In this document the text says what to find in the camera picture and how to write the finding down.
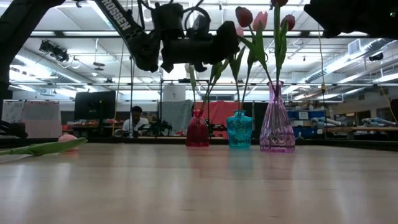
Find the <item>red vase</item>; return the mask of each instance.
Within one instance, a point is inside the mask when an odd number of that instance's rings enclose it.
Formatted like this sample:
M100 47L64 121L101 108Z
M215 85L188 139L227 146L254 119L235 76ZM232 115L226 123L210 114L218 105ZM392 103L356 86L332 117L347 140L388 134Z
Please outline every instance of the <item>red vase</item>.
M188 125L186 146L209 146L209 130L202 114L203 110L193 110L193 118Z

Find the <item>person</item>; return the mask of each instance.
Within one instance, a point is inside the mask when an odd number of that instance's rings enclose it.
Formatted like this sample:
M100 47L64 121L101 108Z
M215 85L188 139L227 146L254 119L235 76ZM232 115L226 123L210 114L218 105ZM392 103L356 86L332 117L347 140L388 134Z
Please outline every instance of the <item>person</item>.
M133 106L130 112L130 118L132 119L132 123L130 119L127 119L123 123L122 130L128 132L130 137L133 137L134 131L137 132L139 135L142 135L142 132L138 131L138 128L144 124L149 124L148 119L141 118L142 108L139 106Z

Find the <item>glass vase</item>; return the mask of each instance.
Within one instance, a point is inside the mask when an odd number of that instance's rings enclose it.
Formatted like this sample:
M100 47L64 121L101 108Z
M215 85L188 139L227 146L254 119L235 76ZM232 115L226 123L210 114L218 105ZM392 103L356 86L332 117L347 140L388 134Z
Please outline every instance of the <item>glass vase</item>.
M236 110L226 119L230 149L250 149L253 119L244 114L244 110Z
M202 116L203 110L193 110L193 117L188 125L186 146L207 147L209 146L209 130Z
M261 151L294 152L295 137L289 116L281 97L283 82L269 86L269 103L260 134Z

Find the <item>table surface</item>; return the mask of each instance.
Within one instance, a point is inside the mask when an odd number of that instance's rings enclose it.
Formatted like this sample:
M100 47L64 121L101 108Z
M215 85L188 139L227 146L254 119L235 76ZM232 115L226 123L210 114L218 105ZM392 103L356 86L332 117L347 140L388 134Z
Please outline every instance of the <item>table surface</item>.
M398 154L86 144L0 157L0 223L393 223Z

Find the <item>computer screen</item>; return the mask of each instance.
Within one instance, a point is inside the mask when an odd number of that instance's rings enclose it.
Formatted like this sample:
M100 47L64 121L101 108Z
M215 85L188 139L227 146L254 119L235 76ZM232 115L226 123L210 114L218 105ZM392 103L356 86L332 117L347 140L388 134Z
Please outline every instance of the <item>computer screen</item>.
M75 99L75 120L113 118L115 102L115 91L77 93Z

